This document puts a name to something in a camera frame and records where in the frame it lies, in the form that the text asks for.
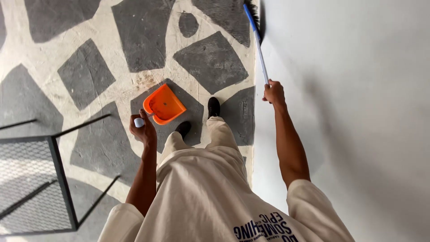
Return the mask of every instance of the person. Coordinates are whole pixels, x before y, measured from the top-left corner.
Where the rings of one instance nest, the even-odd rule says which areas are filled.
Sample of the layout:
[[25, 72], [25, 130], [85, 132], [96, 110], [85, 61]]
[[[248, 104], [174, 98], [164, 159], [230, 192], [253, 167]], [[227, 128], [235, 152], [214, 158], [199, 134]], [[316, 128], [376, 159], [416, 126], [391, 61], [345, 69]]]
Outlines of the person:
[[[167, 138], [158, 169], [154, 126], [142, 109], [131, 116], [130, 131], [144, 144], [142, 162], [126, 202], [112, 209], [98, 241], [353, 241], [328, 198], [310, 181], [282, 85], [270, 80], [263, 101], [275, 110], [276, 150], [289, 215], [250, 189], [243, 157], [220, 117], [218, 100], [211, 97], [211, 143], [204, 149], [187, 146], [183, 138], [190, 123], [184, 122]], [[144, 119], [143, 127], [134, 126], [138, 117]]]

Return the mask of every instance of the metal mesh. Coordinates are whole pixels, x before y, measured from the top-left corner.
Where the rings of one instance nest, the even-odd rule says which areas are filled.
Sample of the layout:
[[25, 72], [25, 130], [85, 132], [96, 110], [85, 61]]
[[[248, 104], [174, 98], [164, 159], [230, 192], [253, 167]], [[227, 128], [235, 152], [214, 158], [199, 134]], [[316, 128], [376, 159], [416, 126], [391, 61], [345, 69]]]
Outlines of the metal mesh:
[[[56, 179], [47, 141], [0, 144], [0, 211]], [[70, 228], [58, 182], [0, 220], [0, 235]]]

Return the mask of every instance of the painted floor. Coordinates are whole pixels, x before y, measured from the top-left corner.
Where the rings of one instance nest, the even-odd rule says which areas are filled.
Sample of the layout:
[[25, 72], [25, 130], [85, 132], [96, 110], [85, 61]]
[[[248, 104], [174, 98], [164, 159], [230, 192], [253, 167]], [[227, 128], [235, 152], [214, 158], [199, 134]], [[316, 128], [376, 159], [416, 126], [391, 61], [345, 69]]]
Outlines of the painted floor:
[[[78, 218], [122, 176], [78, 232], [7, 241], [97, 240], [110, 209], [125, 201], [143, 151], [128, 130], [129, 117], [164, 83], [187, 111], [168, 125], [154, 124], [159, 154], [185, 120], [192, 123], [188, 145], [210, 142], [206, 104], [215, 96], [252, 184], [255, 56], [243, 1], [0, 3], [0, 126], [38, 119], [2, 130], [0, 138], [53, 134], [110, 113], [59, 140]], [[7, 229], [1, 221], [0, 228]]]

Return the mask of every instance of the white wall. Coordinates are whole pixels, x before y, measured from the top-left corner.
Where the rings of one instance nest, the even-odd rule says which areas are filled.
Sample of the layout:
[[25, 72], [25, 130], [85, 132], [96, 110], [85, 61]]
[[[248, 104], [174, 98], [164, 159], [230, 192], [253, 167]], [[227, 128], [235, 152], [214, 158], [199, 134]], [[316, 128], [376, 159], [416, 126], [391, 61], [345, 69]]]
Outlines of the white wall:
[[[356, 241], [429, 241], [430, 1], [266, 0], [263, 53]], [[253, 190], [287, 211], [257, 61]]]

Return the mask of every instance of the black sneaker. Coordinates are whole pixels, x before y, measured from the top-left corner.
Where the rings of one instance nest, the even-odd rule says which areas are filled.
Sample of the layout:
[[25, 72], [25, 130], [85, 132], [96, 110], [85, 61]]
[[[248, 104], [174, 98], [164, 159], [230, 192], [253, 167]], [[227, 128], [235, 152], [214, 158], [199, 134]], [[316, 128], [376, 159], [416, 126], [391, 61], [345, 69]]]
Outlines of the black sneaker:
[[208, 101], [208, 111], [209, 111], [209, 117], [219, 117], [219, 113], [221, 111], [219, 101], [216, 99], [216, 97], [209, 98]]
[[184, 122], [180, 123], [175, 129], [176, 132], [179, 132], [181, 134], [182, 139], [185, 138], [185, 135], [187, 135], [187, 133], [190, 130], [191, 130], [191, 123], [188, 121], [184, 121]]

